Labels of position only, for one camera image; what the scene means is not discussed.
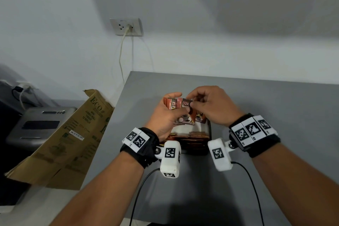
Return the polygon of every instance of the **cardboard flap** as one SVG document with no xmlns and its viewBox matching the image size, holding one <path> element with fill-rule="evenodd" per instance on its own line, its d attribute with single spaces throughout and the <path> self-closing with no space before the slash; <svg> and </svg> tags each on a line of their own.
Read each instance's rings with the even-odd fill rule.
<svg viewBox="0 0 339 226">
<path fill-rule="evenodd" d="M 114 110 L 99 91 L 85 93 L 87 101 L 6 177 L 52 188 L 80 189 Z"/>
</svg>

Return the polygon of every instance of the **qr-like marker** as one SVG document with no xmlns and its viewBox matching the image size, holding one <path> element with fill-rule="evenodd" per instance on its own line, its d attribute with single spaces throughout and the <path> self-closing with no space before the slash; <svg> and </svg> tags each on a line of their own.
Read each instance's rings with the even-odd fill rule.
<svg viewBox="0 0 339 226">
<path fill-rule="evenodd" d="M 126 137 L 128 140 L 132 141 L 138 134 L 132 131 L 128 136 Z"/>
<path fill-rule="evenodd" d="M 258 132 L 261 132 L 258 125 L 255 122 L 252 122 L 245 126 L 247 131 L 253 136 L 254 134 L 257 134 Z"/>
<path fill-rule="evenodd" d="M 258 122 L 260 123 L 261 127 L 264 130 L 267 130 L 267 129 L 271 128 L 271 126 L 265 120 L 259 120 Z"/>
<path fill-rule="evenodd" d="M 165 151 L 165 157 L 174 158 L 175 157 L 175 148 L 167 147 Z"/>
<path fill-rule="evenodd" d="M 246 130 L 244 128 L 241 128 L 235 132 L 239 140 L 244 140 L 246 138 L 249 138 L 249 135 L 247 134 Z"/>
<path fill-rule="evenodd" d="M 141 146 L 146 142 L 142 137 L 138 136 L 133 140 L 133 143 L 138 147 L 141 148 Z"/>
<path fill-rule="evenodd" d="M 164 175 L 165 175 L 166 177 L 175 178 L 175 176 L 174 176 L 173 173 L 164 173 Z"/>
<path fill-rule="evenodd" d="M 219 159 L 219 158 L 223 158 L 224 154 L 222 153 L 221 148 L 216 148 L 216 149 L 212 149 L 213 155 L 215 159 Z"/>
</svg>

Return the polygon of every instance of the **gray countertop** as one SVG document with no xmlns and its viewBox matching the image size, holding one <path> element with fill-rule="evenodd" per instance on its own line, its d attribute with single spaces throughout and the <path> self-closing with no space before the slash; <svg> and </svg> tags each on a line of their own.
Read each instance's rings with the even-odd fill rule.
<svg viewBox="0 0 339 226">
<path fill-rule="evenodd" d="M 262 115 L 288 148 L 339 182 L 338 85 L 131 72 L 83 186 L 119 153 L 122 139 L 146 123 L 164 94 L 181 91 L 186 96 L 202 85 L 218 85 L 243 111 Z M 228 139 L 228 129 L 212 124 L 212 137 Z M 265 223 L 289 225 L 247 153 L 235 150 L 231 158 L 250 172 Z M 143 177 L 159 166 L 159 162 L 153 163 Z M 134 219 L 162 224 L 261 225 L 246 172 L 234 165 L 220 173 L 210 155 L 183 154 L 177 179 L 158 172 L 150 176 L 138 198 Z"/>
</svg>

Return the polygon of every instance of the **human hand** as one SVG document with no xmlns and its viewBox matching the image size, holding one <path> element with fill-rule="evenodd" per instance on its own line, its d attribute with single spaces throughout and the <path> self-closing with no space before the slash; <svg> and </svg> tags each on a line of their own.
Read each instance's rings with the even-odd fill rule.
<svg viewBox="0 0 339 226">
<path fill-rule="evenodd" d="M 168 93 L 164 97 L 176 98 L 182 95 L 181 92 Z M 154 109 L 150 120 L 146 123 L 145 127 L 152 130 L 159 138 L 159 141 L 164 141 L 171 133 L 175 126 L 173 122 L 180 116 L 189 112 L 189 107 L 178 108 L 169 110 L 164 104 L 163 98 Z"/>
<path fill-rule="evenodd" d="M 230 126 L 243 113 L 218 86 L 201 86 L 194 89 L 186 97 L 193 99 L 190 106 L 203 114 L 214 123 Z"/>
</svg>

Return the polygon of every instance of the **silver appliance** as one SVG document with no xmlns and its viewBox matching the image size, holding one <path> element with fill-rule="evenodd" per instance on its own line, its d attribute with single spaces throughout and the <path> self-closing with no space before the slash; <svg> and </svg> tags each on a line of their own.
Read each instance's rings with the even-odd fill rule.
<svg viewBox="0 0 339 226">
<path fill-rule="evenodd" d="M 75 107 L 28 108 L 6 138 L 6 143 L 37 150 L 74 112 Z"/>
</svg>

